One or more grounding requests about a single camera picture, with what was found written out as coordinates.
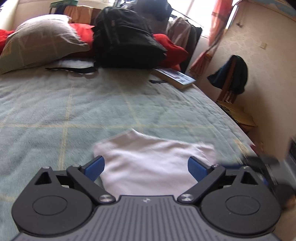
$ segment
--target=black backpack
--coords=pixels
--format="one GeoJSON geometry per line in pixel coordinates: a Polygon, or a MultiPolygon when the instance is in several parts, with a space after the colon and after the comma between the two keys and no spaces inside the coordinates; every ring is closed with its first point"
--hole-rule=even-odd
{"type": "Polygon", "coordinates": [[[106,7],[97,16],[92,30],[95,55],[93,67],[48,69],[83,74],[94,72],[99,66],[153,69],[166,58],[166,49],[154,39],[146,20],[134,11],[106,7]]]}

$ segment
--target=book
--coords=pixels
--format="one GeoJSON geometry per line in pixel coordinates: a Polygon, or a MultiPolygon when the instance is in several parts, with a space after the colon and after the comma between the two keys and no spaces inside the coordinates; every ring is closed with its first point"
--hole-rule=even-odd
{"type": "Polygon", "coordinates": [[[156,77],[170,83],[172,86],[176,87],[179,90],[192,85],[195,82],[195,79],[178,72],[170,68],[158,68],[152,71],[152,74],[156,77]]]}

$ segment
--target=red curtain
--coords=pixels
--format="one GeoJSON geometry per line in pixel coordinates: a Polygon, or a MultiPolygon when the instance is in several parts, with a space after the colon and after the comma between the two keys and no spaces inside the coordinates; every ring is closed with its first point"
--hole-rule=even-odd
{"type": "Polygon", "coordinates": [[[196,61],[190,67],[190,73],[195,77],[200,77],[209,62],[211,61],[219,43],[224,29],[227,25],[229,15],[232,10],[233,0],[217,0],[212,12],[212,24],[209,36],[209,48],[200,54],[196,61]]]}

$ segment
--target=folded white shirt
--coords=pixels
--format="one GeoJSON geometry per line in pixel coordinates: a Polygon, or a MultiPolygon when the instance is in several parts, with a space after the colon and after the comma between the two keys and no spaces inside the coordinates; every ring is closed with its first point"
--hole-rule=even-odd
{"type": "Polygon", "coordinates": [[[120,195],[174,195],[177,198],[197,181],[187,168],[195,156],[211,166],[216,162],[213,145],[160,139],[129,130],[94,145],[94,156],[103,156],[100,175],[104,188],[120,195]]]}

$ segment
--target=bedsheet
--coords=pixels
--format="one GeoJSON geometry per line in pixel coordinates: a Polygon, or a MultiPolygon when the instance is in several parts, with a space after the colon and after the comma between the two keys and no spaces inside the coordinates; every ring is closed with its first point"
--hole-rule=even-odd
{"type": "MultiPolygon", "coordinates": [[[[85,62],[62,62],[67,65],[85,62]]],[[[42,166],[85,164],[95,142],[127,129],[211,143],[225,164],[238,162],[239,146],[251,151],[248,137],[198,88],[179,91],[151,78],[147,70],[81,75],[44,66],[0,75],[0,240],[17,234],[12,204],[42,166]]]]}

